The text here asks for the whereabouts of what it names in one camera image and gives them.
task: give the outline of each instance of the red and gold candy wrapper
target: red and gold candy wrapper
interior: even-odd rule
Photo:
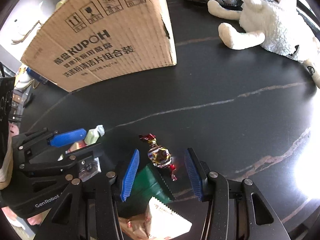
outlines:
[[[139,135],[139,138],[143,142],[147,142],[150,145],[148,151],[148,157],[152,161],[153,165],[158,168],[168,168],[171,173],[171,179],[177,180],[177,177],[173,174],[176,167],[172,164],[172,157],[168,149],[158,145],[156,137],[149,133],[147,135]]]

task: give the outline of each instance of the green packet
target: green packet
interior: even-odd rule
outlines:
[[[163,204],[174,196],[152,163],[147,164],[135,177],[130,196],[126,202],[117,203],[118,216],[123,218],[143,214],[149,200],[155,197]]]

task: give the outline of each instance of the wine glass symbol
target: wine glass symbol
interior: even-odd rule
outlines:
[[[91,16],[93,16],[91,7],[85,8],[85,11],[86,11],[87,13],[90,13]]]

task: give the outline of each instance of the black plate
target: black plate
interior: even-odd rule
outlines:
[[[206,6],[207,5],[207,1],[203,1],[203,0],[185,0],[185,1],[189,1],[192,3],[195,3],[197,5],[201,5],[201,6]],[[228,10],[233,10],[233,11],[242,11],[241,5],[243,4],[242,0],[238,0],[238,4],[237,5],[221,5],[223,8],[228,9]]]

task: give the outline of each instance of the black logo on plush toy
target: black logo on plush toy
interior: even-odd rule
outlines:
[[[312,66],[307,67],[311,76],[315,73],[315,69]]]

